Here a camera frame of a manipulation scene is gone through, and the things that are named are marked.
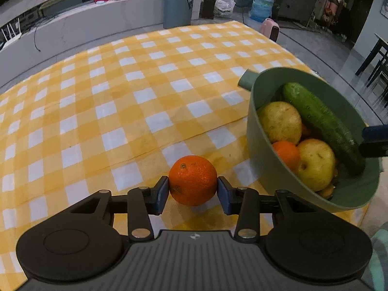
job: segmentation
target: blue water jug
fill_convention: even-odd
[[[253,0],[249,17],[262,23],[266,18],[271,17],[274,0]]]

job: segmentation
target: trash can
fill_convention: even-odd
[[[187,26],[191,23],[194,0],[164,0],[163,28]]]

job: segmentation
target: table leg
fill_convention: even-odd
[[[357,70],[357,72],[356,72],[357,76],[359,76],[362,72],[364,72],[366,67],[376,57],[376,55],[378,54],[380,48],[381,48],[381,41],[378,40],[377,43],[375,44],[375,46],[373,47],[373,49],[371,50],[371,52],[369,53],[368,57],[366,57],[366,59],[364,60],[364,62],[361,65],[361,67]]]

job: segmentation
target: tablecloth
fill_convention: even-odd
[[[209,159],[237,186],[265,190],[250,169],[246,69],[310,69],[239,22],[179,27],[69,57],[0,97],[0,289],[25,279],[15,245],[30,227],[100,189],[153,186],[181,156]],[[359,225],[366,208],[340,213]],[[215,196],[199,207],[168,199],[157,233],[233,230]],[[114,227],[126,233],[125,216]],[[261,233],[272,227],[263,215]]]

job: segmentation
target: green basket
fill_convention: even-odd
[[[343,121],[355,140],[358,143],[362,141],[364,121],[340,93],[320,78],[285,67],[268,69],[260,74],[247,70],[241,77],[239,86],[251,91],[246,136],[252,169],[259,176],[261,184],[270,195],[274,195],[277,189],[287,189],[329,212],[365,206],[377,190],[382,171],[381,159],[366,159],[365,171],[356,177],[350,176],[345,166],[340,164],[334,196],[328,201],[300,182],[274,152],[256,110],[271,101],[279,100],[279,89],[287,82],[298,82],[318,96]]]

